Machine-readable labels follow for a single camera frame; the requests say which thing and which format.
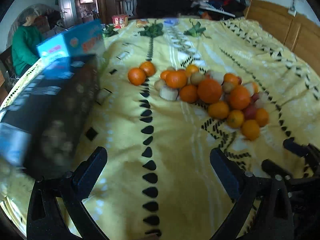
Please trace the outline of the large tangerine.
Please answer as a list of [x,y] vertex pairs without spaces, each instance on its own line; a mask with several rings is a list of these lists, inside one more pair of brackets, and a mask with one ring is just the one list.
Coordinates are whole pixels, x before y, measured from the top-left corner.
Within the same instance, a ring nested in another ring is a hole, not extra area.
[[139,69],[141,69],[146,77],[151,77],[153,75],[155,75],[156,73],[156,67],[154,66],[154,64],[151,61],[145,61],[143,62],[140,66]]

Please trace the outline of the yellow-orange kumquat front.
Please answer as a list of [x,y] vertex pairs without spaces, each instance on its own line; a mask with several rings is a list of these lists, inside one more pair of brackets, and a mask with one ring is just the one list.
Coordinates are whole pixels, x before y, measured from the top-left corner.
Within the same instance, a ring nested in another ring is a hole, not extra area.
[[241,133],[248,140],[255,140],[260,135],[260,126],[258,125],[256,120],[246,120],[241,127]]

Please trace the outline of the yellow patterned bedspread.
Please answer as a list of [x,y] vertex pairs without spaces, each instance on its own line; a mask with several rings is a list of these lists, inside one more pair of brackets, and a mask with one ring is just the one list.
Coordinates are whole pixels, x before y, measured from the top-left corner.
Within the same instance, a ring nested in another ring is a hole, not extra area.
[[[183,33],[200,22],[211,39]],[[242,170],[264,176],[271,159],[296,178],[309,178],[304,159],[283,148],[293,137],[319,145],[319,76],[303,60],[243,18],[227,21],[181,19],[156,38],[140,36],[130,23],[104,40],[98,54],[102,95],[92,107],[75,153],[79,165],[102,146],[108,161],[84,206],[110,239],[208,239],[233,207],[209,162],[213,148]],[[151,61],[155,75],[140,86],[128,71]],[[209,79],[225,74],[262,94],[268,124],[257,139],[209,116],[203,101],[193,104],[160,97],[163,71],[195,64]]]

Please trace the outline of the orange centre top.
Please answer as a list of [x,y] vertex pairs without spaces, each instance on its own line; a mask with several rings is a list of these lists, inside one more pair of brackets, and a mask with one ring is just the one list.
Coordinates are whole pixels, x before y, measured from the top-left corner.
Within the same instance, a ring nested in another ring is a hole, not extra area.
[[249,91],[239,85],[230,92],[228,101],[232,109],[243,110],[250,104],[251,97]]

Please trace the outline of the black patterned box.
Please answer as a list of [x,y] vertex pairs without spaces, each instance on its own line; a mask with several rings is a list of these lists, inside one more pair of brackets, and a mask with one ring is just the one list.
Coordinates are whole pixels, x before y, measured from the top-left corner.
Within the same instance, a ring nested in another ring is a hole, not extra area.
[[62,176],[70,169],[98,91],[94,54],[46,66],[1,110],[1,157],[34,179]]

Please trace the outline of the orange behind front orange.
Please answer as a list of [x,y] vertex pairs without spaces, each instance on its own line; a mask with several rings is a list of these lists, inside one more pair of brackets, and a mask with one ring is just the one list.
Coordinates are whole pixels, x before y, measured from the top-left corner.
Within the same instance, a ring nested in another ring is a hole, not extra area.
[[197,94],[204,103],[216,103],[221,98],[222,87],[213,79],[205,79],[199,83]]

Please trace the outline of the wooden headboard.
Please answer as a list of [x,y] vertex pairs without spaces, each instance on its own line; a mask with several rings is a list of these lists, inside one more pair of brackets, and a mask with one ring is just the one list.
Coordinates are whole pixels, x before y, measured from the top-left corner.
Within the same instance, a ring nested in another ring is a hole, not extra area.
[[302,14],[289,14],[289,9],[267,1],[249,0],[245,18],[261,27],[289,50],[303,59],[319,74],[319,26]]

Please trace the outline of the large blurred orange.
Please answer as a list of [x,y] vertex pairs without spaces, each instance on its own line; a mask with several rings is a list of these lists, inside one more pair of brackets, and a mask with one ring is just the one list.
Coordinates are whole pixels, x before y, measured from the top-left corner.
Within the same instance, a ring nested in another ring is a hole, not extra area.
[[183,71],[169,72],[165,78],[166,85],[172,89],[181,89],[188,83],[188,78]]

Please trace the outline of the green leafy vegetable right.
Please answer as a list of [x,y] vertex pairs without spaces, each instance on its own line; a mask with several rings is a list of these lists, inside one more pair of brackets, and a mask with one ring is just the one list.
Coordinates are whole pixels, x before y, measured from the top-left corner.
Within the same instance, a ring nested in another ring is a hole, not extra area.
[[184,35],[187,35],[187,36],[192,36],[192,37],[205,37],[205,38],[208,38],[208,39],[211,39],[210,36],[206,35],[204,32],[206,31],[206,28],[205,27],[202,27],[200,22],[197,22],[197,23],[193,23],[191,22],[192,24],[192,27],[188,30],[186,30],[183,34]]

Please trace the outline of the green leafy vegetable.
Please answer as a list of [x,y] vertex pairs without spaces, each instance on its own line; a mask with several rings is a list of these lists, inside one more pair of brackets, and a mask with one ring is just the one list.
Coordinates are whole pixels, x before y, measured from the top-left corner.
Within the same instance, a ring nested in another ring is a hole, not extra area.
[[143,27],[143,30],[138,32],[140,36],[146,36],[150,38],[156,38],[162,36],[163,32],[163,24],[154,22],[151,25],[146,25]]
[[205,38],[208,38],[208,39],[211,39],[210,36],[206,35],[204,32],[206,31],[206,28],[205,27],[202,27],[200,22],[197,22],[197,23],[193,23],[191,22],[192,24],[192,27],[188,30],[186,30],[183,34],[184,35],[187,35],[187,36],[192,36],[192,37],[205,37]]

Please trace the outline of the green leafy vegetable centre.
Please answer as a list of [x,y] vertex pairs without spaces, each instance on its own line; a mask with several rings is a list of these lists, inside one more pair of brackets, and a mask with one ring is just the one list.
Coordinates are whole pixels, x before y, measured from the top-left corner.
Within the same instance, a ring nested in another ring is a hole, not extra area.
[[156,38],[162,36],[163,32],[163,24],[154,22],[151,25],[146,25],[143,27],[143,30],[138,32],[140,36],[146,36],[150,38]]

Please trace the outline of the person in green sweater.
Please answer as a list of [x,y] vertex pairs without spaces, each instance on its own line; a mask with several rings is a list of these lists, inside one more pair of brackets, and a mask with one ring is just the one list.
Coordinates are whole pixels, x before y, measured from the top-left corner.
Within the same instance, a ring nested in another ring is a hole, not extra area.
[[34,25],[37,14],[34,8],[20,16],[20,25],[12,38],[12,62],[17,77],[21,77],[39,57],[37,45],[43,41],[42,33]]

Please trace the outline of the blue white carton box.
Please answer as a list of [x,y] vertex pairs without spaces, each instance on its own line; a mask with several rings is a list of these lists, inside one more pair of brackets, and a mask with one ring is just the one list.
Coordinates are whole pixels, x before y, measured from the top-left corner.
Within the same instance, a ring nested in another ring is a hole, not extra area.
[[37,45],[44,64],[63,57],[102,54],[105,50],[100,20],[83,23],[46,39]]

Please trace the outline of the red snack box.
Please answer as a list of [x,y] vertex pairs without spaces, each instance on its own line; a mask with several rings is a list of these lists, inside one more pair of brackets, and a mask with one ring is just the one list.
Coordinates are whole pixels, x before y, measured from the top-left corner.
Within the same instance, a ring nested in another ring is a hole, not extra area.
[[126,14],[113,15],[112,23],[116,29],[125,28],[128,25],[129,17]]

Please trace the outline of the wall power socket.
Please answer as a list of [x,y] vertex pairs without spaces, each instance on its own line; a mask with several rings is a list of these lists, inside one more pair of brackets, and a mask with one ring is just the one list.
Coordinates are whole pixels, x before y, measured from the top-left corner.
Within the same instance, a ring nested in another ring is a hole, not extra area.
[[287,13],[288,13],[289,15],[295,17],[296,14],[297,14],[297,11],[296,11],[295,8],[289,8]]

